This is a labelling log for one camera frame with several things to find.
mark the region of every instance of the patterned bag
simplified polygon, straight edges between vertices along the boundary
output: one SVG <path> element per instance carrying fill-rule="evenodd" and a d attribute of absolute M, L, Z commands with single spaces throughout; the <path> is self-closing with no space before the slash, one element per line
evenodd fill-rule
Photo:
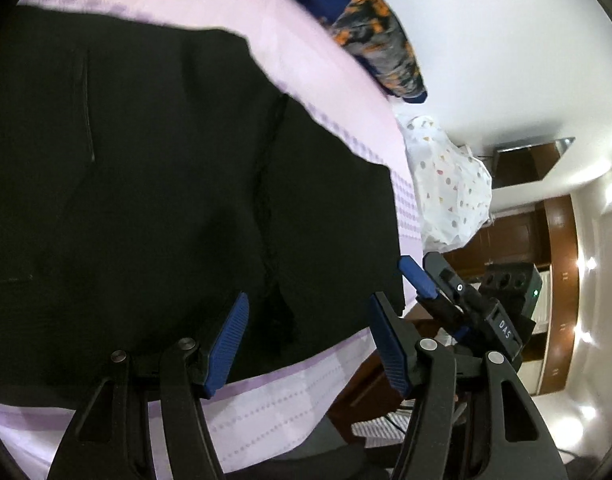
<path fill-rule="evenodd" d="M 413 47 L 384 0 L 297 0 L 386 93 L 422 103 L 426 88 Z"/>
<path fill-rule="evenodd" d="M 422 214 L 424 252 L 464 247 L 488 220 L 490 173 L 478 158 L 455 146 L 430 117 L 401 129 L 408 167 Z"/>

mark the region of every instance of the cable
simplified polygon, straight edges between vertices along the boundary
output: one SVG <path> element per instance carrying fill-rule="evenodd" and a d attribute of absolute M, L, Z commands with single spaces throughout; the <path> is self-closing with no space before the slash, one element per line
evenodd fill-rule
<path fill-rule="evenodd" d="M 399 424 L 396 424 L 394 420 L 392 420 L 390 418 L 390 415 L 387 413 L 386 415 L 384 415 L 384 418 L 386 420 L 388 420 L 395 428 L 397 428 L 398 430 L 401 431 L 401 433 L 403 433 L 404 435 L 406 435 L 406 431 L 402 430 Z"/>
<path fill-rule="evenodd" d="M 452 419 L 451 419 L 451 424 L 455 425 L 457 423 L 457 420 L 462 416 L 462 413 L 466 411 L 466 407 L 467 407 L 467 403 L 466 402 L 460 402 L 456 407 L 455 407 L 455 411 L 452 414 Z"/>
<path fill-rule="evenodd" d="M 579 458 L 579 455 L 577 453 L 573 453 L 572 451 L 566 451 L 565 449 L 560 449 L 559 447 L 557 448 L 557 451 L 570 455 L 573 458 Z"/>

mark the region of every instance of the white plastic bag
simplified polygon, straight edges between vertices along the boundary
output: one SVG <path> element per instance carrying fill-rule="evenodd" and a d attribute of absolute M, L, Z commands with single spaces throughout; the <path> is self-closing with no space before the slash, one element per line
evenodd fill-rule
<path fill-rule="evenodd" d="M 484 164 L 457 148 L 430 117 L 402 129 L 417 206 L 422 214 L 424 252 L 464 247 L 488 220 L 492 179 Z"/>

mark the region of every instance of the blue gripper pad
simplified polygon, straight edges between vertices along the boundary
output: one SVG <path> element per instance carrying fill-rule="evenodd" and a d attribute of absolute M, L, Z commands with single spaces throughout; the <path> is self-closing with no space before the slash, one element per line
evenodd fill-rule
<path fill-rule="evenodd" d="M 208 357 L 208 374 L 204 381 L 206 398 L 210 399 L 224 384 L 240 347 L 248 324 L 248 297 L 238 295 Z"/>
<path fill-rule="evenodd" d="M 408 282 L 415 287 L 417 295 L 426 300 L 437 297 L 437 287 L 426 271 L 417 265 L 410 256 L 400 258 L 400 271 Z"/>
<path fill-rule="evenodd" d="M 413 388 L 408 378 L 409 357 L 406 355 L 406 351 L 395 329 L 388 320 L 389 317 L 394 317 L 396 321 L 393 321 L 395 322 L 401 321 L 397 318 L 386 295 L 383 292 L 376 292 L 371 296 L 369 306 L 372 338 L 375 341 L 375 346 L 377 346 L 382 364 L 384 364 L 384 371 L 390 386 L 406 399 Z"/>

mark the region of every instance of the screw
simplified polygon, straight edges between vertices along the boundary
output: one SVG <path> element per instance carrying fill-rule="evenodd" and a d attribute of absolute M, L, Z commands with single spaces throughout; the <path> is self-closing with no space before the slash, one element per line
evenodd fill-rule
<path fill-rule="evenodd" d="M 424 350 L 428 350 L 429 352 L 432 352 L 433 350 L 435 350 L 437 348 L 437 341 L 427 337 L 427 338 L 422 339 L 422 341 L 419 342 L 419 345 Z"/>
<path fill-rule="evenodd" d="M 113 363 L 121 363 L 126 359 L 126 352 L 123 350 L 115 350 L 112 354 L 110 354 L 110 360 Z"/>
<path fill-rule="evenodd" d="M 177 346 L 179 346 L 182 350 L 190 350 L 195 346 L 195 340 L 191 337 L 183 337 L 177 341 Z"/>
<path fill-rule="evenodd" d="M 491 363 L 495 363 L 496 365 L 500 365 L 504 362 L 504 356 L 502 354 L 500 354 L 499 352 L 489 352 L 488 353 L 488 360 Z"/>

